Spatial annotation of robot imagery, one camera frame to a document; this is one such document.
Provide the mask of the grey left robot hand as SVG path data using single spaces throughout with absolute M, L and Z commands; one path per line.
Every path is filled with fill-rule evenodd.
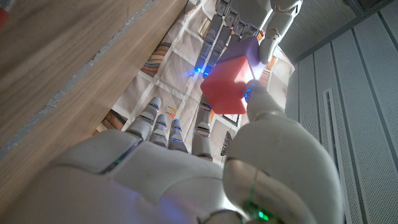
M 274 50 L 299 14 L 303 0 L 217 0 L 215 12 L 205 35 L 194 69 L 206 78 L 216 65 L 227 43 L 257 36 L 259 59 L 271 61 Z

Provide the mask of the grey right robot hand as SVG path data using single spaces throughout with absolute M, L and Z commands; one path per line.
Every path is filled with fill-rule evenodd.
M 176 121 L 165 134 L 154 98 L 126 131 L 67 149 L 1 215 L 2 223 L 343 223 L 329 153 L 256 80 L 249 121 L 223 165 L 210 160 L 206 121 L 186 151 Z

